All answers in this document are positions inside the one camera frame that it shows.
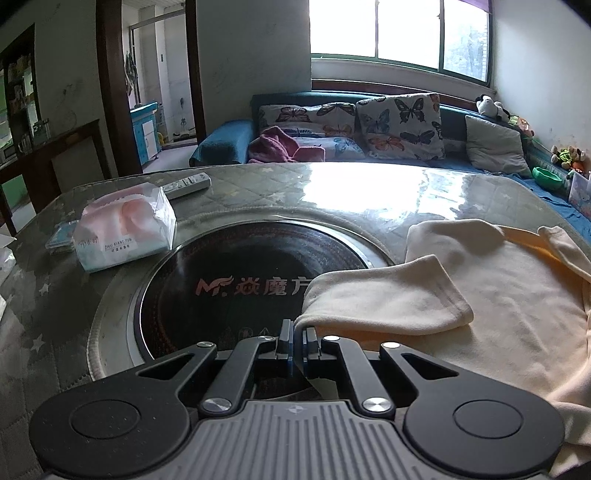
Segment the cream white garment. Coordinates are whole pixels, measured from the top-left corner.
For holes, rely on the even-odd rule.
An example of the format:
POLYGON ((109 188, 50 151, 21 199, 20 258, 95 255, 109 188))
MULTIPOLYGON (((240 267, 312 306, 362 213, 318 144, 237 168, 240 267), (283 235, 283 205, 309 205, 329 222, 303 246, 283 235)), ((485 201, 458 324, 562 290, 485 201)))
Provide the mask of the cream white garment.
POLYGON ((530 391, 565 423, 553 473, 590 459, 590 261, 560 227, 414 225, 402 264, 312 280, 295 327, 400 342, 530 391))

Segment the round black induction cooktop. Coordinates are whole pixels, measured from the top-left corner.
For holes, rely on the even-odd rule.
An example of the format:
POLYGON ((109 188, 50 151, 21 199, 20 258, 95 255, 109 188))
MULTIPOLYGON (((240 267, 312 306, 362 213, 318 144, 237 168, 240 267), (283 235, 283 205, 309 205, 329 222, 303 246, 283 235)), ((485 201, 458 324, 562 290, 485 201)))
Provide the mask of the round black induction cooktop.
POLYGON ((208 341, 228 353, 239 341, 279 336, 301 314, 311 280, 367 269, 351 243, 294 222, 219 228, 179 246, 143 283, 134 334, 146 359, 208 341))

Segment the small blue card pack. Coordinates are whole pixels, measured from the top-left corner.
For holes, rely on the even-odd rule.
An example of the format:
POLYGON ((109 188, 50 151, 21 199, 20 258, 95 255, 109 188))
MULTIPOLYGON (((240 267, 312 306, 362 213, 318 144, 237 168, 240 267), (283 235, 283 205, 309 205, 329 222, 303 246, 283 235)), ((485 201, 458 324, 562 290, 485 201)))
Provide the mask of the small blue card pack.
POLYGON ((54 234, 45 244, 49 252, 71 252, 75 249, 73 235, 77 220, 62 222, 57 225, 54 234))

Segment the pink tissue pack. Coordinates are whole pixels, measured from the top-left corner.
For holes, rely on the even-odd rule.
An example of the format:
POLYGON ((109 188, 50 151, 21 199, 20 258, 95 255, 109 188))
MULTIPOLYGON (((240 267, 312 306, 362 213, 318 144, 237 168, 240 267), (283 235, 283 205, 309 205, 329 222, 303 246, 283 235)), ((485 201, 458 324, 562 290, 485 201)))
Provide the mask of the pink tissue pack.
POLYGON ((142 183, 88 204, 73 233, 77 259, 96 272, 172 249, 176 216, 160 187, 142 183))

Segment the clear plastic storage box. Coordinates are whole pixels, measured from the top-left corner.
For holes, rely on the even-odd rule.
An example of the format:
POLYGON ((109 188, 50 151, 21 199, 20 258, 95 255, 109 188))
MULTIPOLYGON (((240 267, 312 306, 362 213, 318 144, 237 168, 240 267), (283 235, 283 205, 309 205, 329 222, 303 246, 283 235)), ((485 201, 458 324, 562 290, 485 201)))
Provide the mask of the clear plastic storage box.
POLYGON ((578 172, 573 173, 568 201, 586 218, 591 219, 591 182, 578 172))

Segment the white remote control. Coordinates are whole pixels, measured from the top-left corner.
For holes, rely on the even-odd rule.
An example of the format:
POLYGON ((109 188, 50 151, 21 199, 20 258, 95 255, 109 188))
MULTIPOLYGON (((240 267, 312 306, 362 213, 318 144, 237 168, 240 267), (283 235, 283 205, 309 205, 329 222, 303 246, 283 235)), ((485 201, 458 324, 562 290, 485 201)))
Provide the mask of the white remote control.
POLYGON ((197 173, 172 181, 162 186, 161 189, 169 200, 174 200, 207 190, 210 186, 211 177, 205 173, 197 173))

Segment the green plastic basin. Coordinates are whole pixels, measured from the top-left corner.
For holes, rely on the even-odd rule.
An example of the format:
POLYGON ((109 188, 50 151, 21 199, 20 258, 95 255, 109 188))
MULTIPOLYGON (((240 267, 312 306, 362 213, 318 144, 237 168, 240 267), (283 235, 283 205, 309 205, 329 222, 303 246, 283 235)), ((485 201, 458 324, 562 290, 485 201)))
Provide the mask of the green plastic basin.
POLYGON ((546 168, 534 167, 532 169, 532 176, 536 184, 547 191, 558 191, 564 184, 560 176, 546 168))

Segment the dark wooden cabinet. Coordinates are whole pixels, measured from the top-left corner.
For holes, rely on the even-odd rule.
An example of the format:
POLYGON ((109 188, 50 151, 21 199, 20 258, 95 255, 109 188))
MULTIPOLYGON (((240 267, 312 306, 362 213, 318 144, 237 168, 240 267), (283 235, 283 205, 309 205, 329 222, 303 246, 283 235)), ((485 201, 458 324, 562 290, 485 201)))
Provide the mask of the dark wooden cabinet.
POLYGON ((99 121, 92 120, 56 136, 41 117, 35 72, 35 27, 25 29, 1 52, 4 107, 12 143, 1 147, 1 183, 23 179, 35 211, 44 209, 61 194, 54 159, 90 140, 103 179, 112 173, 102 142, 99 121))

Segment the grey cushion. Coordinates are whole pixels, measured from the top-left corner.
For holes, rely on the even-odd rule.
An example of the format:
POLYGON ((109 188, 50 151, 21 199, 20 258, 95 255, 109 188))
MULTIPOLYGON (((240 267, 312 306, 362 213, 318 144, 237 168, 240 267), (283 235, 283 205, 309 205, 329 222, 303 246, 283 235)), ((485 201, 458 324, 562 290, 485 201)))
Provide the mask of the grey cushion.
POLYGON ((466 152, 474 167, 531 177, 518 131, 474 116, 466 116, 465 124, 466 152))

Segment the stuffed toys pile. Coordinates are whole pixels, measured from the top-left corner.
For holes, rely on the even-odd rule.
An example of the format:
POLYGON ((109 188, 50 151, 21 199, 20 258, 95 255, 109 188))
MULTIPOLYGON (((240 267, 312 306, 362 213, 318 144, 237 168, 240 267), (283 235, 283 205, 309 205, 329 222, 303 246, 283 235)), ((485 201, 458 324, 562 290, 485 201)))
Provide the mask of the stuffed toys pile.
POLYGON ((590 173, 590 156, 585 151, 574 146, 558 148, 553 145, 551 148, 551 163, 567 172, 574 171, 584 177, 588 177, 590 173))

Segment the blue white small cabinet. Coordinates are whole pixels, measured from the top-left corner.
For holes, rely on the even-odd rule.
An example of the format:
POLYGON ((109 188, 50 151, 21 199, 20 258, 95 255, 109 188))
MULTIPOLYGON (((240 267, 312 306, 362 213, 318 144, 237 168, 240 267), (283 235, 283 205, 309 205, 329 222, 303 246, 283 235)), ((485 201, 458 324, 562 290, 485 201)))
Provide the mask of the blue white small cabinet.
POLYGON ((157 111, 157 102, 151 102, 130 110, 132 129, 141 165, 153 160, 161 151, 156 128, 157 111))

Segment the butterfly pillow right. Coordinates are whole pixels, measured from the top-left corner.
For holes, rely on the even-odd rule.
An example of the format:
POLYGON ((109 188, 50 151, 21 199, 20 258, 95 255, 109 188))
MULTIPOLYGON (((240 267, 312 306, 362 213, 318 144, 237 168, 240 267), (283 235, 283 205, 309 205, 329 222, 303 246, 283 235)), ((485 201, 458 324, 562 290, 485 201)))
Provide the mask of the butterfly pillow right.
POLYGON ((356 103, 363 142, 381 160, 441 160, 445 157, 440 96, 391 95, 356 103))

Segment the butterfly pillow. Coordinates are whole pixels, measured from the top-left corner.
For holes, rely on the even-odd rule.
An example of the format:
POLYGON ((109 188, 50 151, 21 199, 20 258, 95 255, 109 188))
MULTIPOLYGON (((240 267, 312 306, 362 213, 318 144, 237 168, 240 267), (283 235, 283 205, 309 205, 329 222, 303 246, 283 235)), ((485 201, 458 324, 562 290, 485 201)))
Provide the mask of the butterfly pillow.
POLYGON ((440 96, 391 95, 356 103, 363 142, 381 160, 441 160, 445 157, 440 96))
POLYGON ((332 102, 315 106, 263 105, 259 131, 277 126, 291 137, 348 137, 356 128, 356 105, 332 102))

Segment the magenta garment on sofa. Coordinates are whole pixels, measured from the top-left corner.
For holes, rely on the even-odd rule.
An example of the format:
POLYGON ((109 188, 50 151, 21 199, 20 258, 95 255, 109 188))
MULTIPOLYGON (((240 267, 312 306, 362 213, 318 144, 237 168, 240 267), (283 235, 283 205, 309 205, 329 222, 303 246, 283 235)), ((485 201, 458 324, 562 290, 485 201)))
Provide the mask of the magenta garment on sofa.
POLYGON ((311 163, 325 162, 325 149, 321 146, 301 146, 297 140, 280 127, 263 130, 259 137, 249 144, 249 163, 311 163))

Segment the panda plush toy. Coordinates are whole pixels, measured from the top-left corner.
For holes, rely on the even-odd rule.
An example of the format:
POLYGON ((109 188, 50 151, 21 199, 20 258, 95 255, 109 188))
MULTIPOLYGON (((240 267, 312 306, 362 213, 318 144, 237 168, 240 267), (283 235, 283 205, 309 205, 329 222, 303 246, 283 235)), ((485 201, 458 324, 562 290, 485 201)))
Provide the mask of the panda plush toy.
POLYGON ((494 101, 488 95, 481 95, 475 102, 480 115, 506 123, 509 122, 510 113, 500 101, 494 101))

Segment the butterfly pillow left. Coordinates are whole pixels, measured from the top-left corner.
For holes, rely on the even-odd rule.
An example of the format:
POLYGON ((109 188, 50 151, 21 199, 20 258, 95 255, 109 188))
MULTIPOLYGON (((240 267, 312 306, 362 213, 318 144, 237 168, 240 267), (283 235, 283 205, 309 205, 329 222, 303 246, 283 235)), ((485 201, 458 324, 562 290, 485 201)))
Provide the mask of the butterfly pillow left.
POLYGON ((263 105, 259 131, 277 126, 291 137, 348 137, 356 128, 356 105, 332 102, 315 106, 263 105))

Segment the blue corner sofa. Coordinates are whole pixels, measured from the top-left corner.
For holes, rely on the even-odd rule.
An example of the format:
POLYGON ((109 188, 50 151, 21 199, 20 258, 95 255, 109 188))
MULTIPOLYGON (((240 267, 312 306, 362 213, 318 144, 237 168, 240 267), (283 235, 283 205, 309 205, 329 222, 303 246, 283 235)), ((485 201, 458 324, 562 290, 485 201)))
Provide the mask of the blue corner sofa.
POLYGON ((252 116, 224 123, 191 155, 192 167, 245 164, 250 144, 277 127, 298 145, 318 147, 328 162, 384 162, 487 173, 516 180, 550 204, 584 238, 590 218, 568 199, 570 180, 542 187, 533 173, 548 167, 505 115, 452 106, 436 93, 377 95, 308 91, 259 94, 252 116))

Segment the window with green frame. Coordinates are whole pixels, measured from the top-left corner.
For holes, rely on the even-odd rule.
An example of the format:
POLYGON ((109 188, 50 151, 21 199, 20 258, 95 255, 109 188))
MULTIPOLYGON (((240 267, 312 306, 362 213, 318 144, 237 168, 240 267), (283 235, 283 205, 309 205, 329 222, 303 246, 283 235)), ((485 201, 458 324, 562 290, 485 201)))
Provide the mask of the window with green frame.
POLYGON ((311 56, 490 83, 489 1, 311 1, 311 56))

